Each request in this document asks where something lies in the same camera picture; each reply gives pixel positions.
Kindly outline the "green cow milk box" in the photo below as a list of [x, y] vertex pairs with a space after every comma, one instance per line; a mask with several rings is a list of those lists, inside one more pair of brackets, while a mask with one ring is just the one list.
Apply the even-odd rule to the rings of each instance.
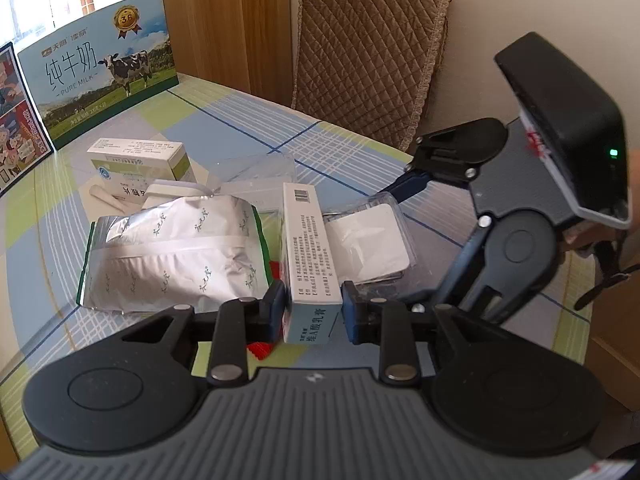
[[18, 52], [32, 102], [58, 150], [178, 84], [164, 0], [122, 0]]

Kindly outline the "light blue cream box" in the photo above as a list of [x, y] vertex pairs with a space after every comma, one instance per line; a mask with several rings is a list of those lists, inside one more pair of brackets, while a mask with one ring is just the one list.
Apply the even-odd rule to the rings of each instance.
[[283, 185], [283, 270], [288, 306], [283, 336], [288, 344], [325, 344], [342, 307], [326, 227], [312, 185]]

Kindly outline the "blue milk carton box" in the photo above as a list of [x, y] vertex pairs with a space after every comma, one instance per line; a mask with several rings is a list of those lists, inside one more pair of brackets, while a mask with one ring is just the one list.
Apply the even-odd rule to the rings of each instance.
[[29, 97], [12, 42], [0, 55], [0, 191], [4, 194], [53, 153]]

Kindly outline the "white power adapter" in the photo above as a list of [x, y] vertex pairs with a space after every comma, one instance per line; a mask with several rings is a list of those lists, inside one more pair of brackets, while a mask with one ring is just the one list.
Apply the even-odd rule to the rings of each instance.
[[142, 210], [151, 209], [181, 197], [212, 196], [214, 192], [206, 186], [188, 182], [157, 179], [145, 192]]

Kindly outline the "brown quilted chair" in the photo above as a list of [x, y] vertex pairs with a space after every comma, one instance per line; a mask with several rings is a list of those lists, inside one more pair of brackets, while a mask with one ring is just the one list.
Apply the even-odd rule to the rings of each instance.
[[292, 107], [405, 151], [444, 55], [452, 0], [298, 0]]

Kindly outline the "wooden wardrobe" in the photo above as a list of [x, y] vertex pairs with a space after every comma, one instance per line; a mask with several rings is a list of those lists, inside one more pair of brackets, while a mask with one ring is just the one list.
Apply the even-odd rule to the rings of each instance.
[[290, 105], [291, 0], [164, 0], [177, 70]]

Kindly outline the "silver foil bag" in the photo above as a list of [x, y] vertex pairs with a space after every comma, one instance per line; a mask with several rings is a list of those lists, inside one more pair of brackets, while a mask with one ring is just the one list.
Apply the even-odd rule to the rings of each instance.
[[119, 313], [176, 304], [213, 312], [228, 300], [264, 296], [269, 263], [252, 204], [231, 195], [181, 197], [93, 222], [76, 302]]

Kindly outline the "checkered tablecloth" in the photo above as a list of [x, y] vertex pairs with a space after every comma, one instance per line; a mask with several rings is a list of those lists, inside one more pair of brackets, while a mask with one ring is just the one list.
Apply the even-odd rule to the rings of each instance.
[[160, 312], [215, 312], [273, 285], [270, 367], [378, 368], [352, 344], [340, 283], [436, 287], [470, 235], [495, 231], [464, 188], [396, 197], [408, 154], [191, 76], [91, 129], [1, 201], [1, 419], [37, 441], [40, 370]]

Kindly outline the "red candy packet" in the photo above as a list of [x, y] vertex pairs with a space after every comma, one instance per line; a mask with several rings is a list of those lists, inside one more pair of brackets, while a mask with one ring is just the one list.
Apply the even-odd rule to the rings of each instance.
[[[272, 277], [275, 280], [280, 278], [280, 263], [277, 261], [270, 261], [270, 270]], [[258, 361], [263, 361], [267, 359], [268, 356], [273, 352], [274, 348], [277, 347], [276, 342], [253, 342], [247, 346], [247, 350], [256, 358]]]

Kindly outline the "beige plastic spoon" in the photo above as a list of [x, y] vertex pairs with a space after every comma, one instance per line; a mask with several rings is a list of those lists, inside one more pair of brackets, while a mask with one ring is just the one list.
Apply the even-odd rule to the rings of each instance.
[[138, 204], [130, 204], [119, 200], [109, 192], [106, 192], [102, 186], [94, 184], [89, 188], [89, 194], [99, 200], [100, 202], [107, 204], [111, 208], [117, 210], [124, 216], [130, 216], [130, 214], [136, 214], [141, 210], [141, 206]]

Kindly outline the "clear plastic case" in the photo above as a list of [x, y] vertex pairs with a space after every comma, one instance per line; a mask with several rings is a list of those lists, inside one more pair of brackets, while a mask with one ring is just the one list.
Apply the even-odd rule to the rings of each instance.
[[416, 265], [405, 216], [389, 192], [324, 212], [322, 218], [340, 284], [396, 280]]

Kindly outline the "white green medicine box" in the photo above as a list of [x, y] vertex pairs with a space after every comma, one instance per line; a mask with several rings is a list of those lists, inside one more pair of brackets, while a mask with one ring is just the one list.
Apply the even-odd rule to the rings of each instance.
[[180, 142], [101, 138], [87, 151], [107, 193], [143, 203], [155, 180], [196, 182]]

